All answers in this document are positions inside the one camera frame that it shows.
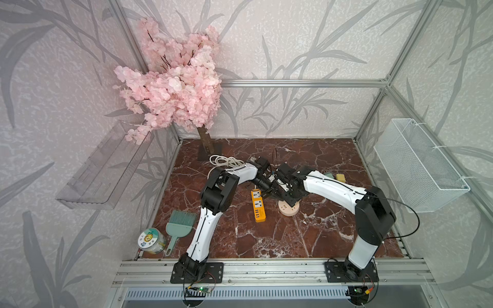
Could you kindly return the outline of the yellow plug adapter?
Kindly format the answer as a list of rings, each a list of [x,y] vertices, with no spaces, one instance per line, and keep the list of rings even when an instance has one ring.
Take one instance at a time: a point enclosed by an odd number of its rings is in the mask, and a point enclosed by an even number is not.
[[[336,174],[336,180],[341,182],[341,183],[346,183],[346,178],[345,178],[345,175],[343,174]]]

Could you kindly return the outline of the round pink socket base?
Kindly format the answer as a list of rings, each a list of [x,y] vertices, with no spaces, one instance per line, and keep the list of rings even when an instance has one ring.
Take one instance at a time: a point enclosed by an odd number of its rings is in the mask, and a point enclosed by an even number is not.
[[[297,201],[293,206],[289,205],[286,201],[278,201],[279,212],[287,217],[296,215],[300,210],[300,203]]]

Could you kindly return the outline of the orange power strip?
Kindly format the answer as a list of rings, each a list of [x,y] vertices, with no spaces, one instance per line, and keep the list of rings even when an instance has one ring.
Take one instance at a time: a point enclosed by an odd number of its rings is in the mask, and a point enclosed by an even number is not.
[[[264,210],[263,197],[260,189],[251,190],[252,205],[254,209],[254,218],[257,223],[264,222],[266,220],[266,213]]]

